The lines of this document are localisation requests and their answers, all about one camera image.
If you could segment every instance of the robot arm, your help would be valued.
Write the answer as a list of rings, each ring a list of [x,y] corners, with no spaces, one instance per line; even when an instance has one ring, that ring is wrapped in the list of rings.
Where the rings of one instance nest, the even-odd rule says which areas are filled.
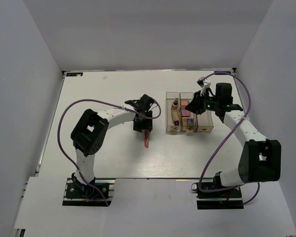
[[[123,104],[123,107],[131,110],[134,109],[132,106],[127,104]],[[89,109],[84,112],[76,128],[72,132],[72,139],[74,140],[77,165],[87,182],[91,182],[94,179],[93,167],[95,153],[97,153],[102,146],[106,131],[121,123],[133,121],[135,115],[136,114],[134,112],[117,108],[100,112],[94,112]],[[83,124],[83,130],[79,130],[80,124]],[[89,146],[86,149],[82,148],[84,143],[83,139],[86,139],[87,135],[90,135],[91,137],[94,130],[96,130],[95,132],[100,131],[99,136],[94,137],[94,146]],[[78,170],[75,172],[74,176],[80,183],[85,184]]]
[[[90,187],[83,181],[79,171],[88,183],[95,183],[94,158],[103,144],[107,130],[121,123],[133,121],[135,131],[148,130],[151,132],[152,119],[141,115],[151,118],[152,111],[149,109],[153,104],[154,99],[144,94],[139,100],[126,101],[122,106],[125,109],[115,108],[101,112],[88,109],[83,113],[71,133],[71,139],[74,142],[76,161],[80,168],[72,175],[72,180],[84,194],[87,194]],[[135,110],[141,115],[127,109]]]
[[[194,94],[193,100],[186,110],[201,114],[205,110],[214,111],[220,120],[231,130],[243,118],[243,109],[233,104],[230,83],[217,83],[216,94],[210,89],[210,81],[197,82],[202,90]],[[251,182],[277,181],[280,178],[281,145],[277,140],[268,140],[249,121],[245,120],[234,131],[235,136],[243,147],[238,167],[218,172],[214,177],[213,189],[243,185]]]

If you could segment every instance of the white platform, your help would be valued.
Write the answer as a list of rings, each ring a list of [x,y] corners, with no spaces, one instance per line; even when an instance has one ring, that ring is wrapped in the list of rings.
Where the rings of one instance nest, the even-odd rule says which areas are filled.
[[[260,194],[243,210],[197,210],[191,180],[118,179],[110,207],[62,206],[66,178],[73,165],[60,152],[56,128],[63,110],[71,102],[93,98],[122,104],[143,93],[154,97],[164,109],[166,91],[197,91],[196,80],[210,72],[89,72],[82,77],[67,77],[58,103],[38,177],[31,178],[15,223],[26,229],[24,237],[285,237],[296,235],[286,201],[277,182],[261,185]],[[230,82],[228,76],[211,81]],[[234,88],[234,102],[240,103]],[[61,140],[74,157],[70,133],[83,111],[107,107],[82,103],[73,107],[64,120]],[[229,132],[213,115],[212,133],[169,135],[165,116],[154,120],[149,148],[141,134],[126,123],[108,131],[96,155],[95,174],[101,178],[120,177],[199,177],[208,158]],[[207,177],[235,167],[241,146],[233,136],[211,164]],[[242,188],[248,200],[257,185]]]
[[[165,131],[165,96],[167,91],[200,90],[197,79],[212,71],[137,71],[137,72],[88,72],[82,77],[66,77],[51,128],[40,177],[68,177],[75,171],[57,145],[56,131],[60,116],[72,102],[92,98],[121,105],[126,100],[138,99],[144,93],[156,99],[163,110],[153,121],[149,148],[144,147],[144,136],[133,131],[132,122],[114,127],[107,132],[103,146],[96,153],[97,178],[167,177],[197,178],[219,143],[230,131],[213,113],[214,129],[211,133],[167,134]],[[212,76],[212,89],[216,82],[229,82],[234,86],[234,103],[240,104],[232,77]],[[82,113],[91,108],[101,111],[109,108],[102,104],[84,102],[72,107],[64,119],[61,141],[65,151],[75,158],[70,133]],[[242,148],[232,136],[211,163],[206,176],[217,171],[229,170],[238,165]]]

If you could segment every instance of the purple cable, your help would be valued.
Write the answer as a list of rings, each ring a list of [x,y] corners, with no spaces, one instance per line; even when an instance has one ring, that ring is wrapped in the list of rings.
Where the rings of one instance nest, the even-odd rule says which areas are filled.
[[[62,153],[65,155],[65,157],[66,157],[66,158],[67,158],[72,164],[74,164],[74,166],[76,167],[76,169],[78,170],[78,172],[79,172],[79,174],[80,174],[81,179],[82,179],[87,185],[89,185],[90,187],[92,187],[92,188],[94,188],[96,191],[98,191],[99,194],[100,194],[100,195],[102,196],[102,198],[104,199],[105,204],[106,204],[107,206],[109,206],[109,203],[108,203],[107,199],[104,197],[104,195],[103,195],[103,193],[101,192],[101,190],[98,189],[97,187],[95,187],[94,185],[90,184],[89,182],[87,182],[87,181],[85,180],[85,178],[83,177],[82,173],[80,172],[80,168],[79,168],[79,166],[78,166],[77,163],[76,163],[73,159],[71,159],[70,156],[65,152],[65,150],[64,150],[64,148],[63,148],[63,146],[61,145],[61,142],[60,142],[60,129],[61,129],[61,125],[62,125],[63,120],[64,120],[64,117],[65,117],[65,114],[67,113],[67,111],[68,111],[72,106],[74,106],[75,104],[78,104],[78,103],[80,103],[80,102],[96,102],[96,103],[100,103],[100,104],[104,104],[104,105],[109,105],[109,106],[112,106],[112,107],[115,107],[115,108],[118,108],[118,109],[123,109],[123,110],[129,111],[129,112],[136,113],[136,114],[138,114],[138,115],[144,117],[145,119],[156,119],[156,118],[160,117],[160,115],[161,115],[161,107],[160,107],[159,103],[158,103],[156,100],[154,100],[154,102],[157,104],[157,106],[158,106],[158,108],[159,108],[159,114],[158,114],[156,117],[146,117],[146,116],[142,115],[141,113],[139,113],[139,112],[137,112],[137,111],[135,111],[135,110],[131,110],[131,109],[128,109],[128,108],[124,108],[124,107],[119,106],[119,105],[110,104],[110,103],[103,102],[103,101],[100,101],[100,100],[82,99],[82,100],[77,100],[77,101],[71,103],[71,104],[65,109],[65,111],[63,112],[63,114],[61,115],[60,120],[59,120],[59,123],[58,123],[58,129],[57,129],[57,143],[58,143],[58,146],[59,146],[60,150],[61,150]]]
[[[248,204],[249,202],[251,202],[253,199],[255,199],[256,196],[258,195],[259,191],[260,191],[260,183],[258,183],[257,191],[256,191],[256,193],[253,195],[253,197],[250,198],[248,201],[244,202],[243,205],[246,205],[246,204]]]
[[[226,190],[231,190],[231,189],[234,189],[234,188],[237,188],[238,186],[232,186],[232,187],[227,187],[227,188],[222,188],[222,189],[214,189],[214,190],[204,190],[201,188],[201,182],[204,178],[204,175],[205,175],[205,172],[208,168],[208,166],[210,165],[210,163],[212,162],[212,160],[214,159],[215,155],[218,153],[218,151],[222,148],[222,146],[225,144],[225,142],[228,140],[229,137],[231,137],[231,135],[235,132],[235,130],[240,126],[240,124],[245,120],[245,118],[247,117],[249,111],[250,111],[250,108],[251,108],[251,96],[250,96],[250,93],[249,93],[249,90],[248,88],[246,87],[246,85],[243,83],[243,81],[241,79],[239,79],[238,77],[236,77],[235,75],[233,74],[230,74],[230,73],[225,73],[225,72],[215,72],[215,73],[211,73],[209,75],[207,75],[206,77],[204,77],[202,79],[202,81],[206,80],[207,78],[209,78],[210,76],[212,75],[229,75],[229,76],[232,76],[233,78],[237,79],[242,85],[243,87],[245,88],[247,94],[248,94],[248,99],[249,99],[249,104],[248,104],[248,109],[247,111],[245,112],[245,114],[243,115],[243,118],[240,119],[240,121],[235,125],[235,127],[230,131],[230,133],[228,133],[228,135],[223,139],[223,141],[219,144],[219,146],[217,147],[217,149],[214,151],[214,153],[212,154],[212,156],[210,157],[210,159],[208,160],[208,162],[206,163],[204,169],[203,169],[203,172],[201,174],[201,177],[199,179],[199,183],[198,183],[198,188],[201,192],[203,193],[215,193],[215,192],[220,192],[220,191],[226,191]],[[254,195],[254,197],[252,199],[250,199],[249,201],[247,201],[246,203],[249,203],[251,202],[258,194],[259,192],[259,187],[260,187],[260,184],[258,184],[258,191],[257,193]]]

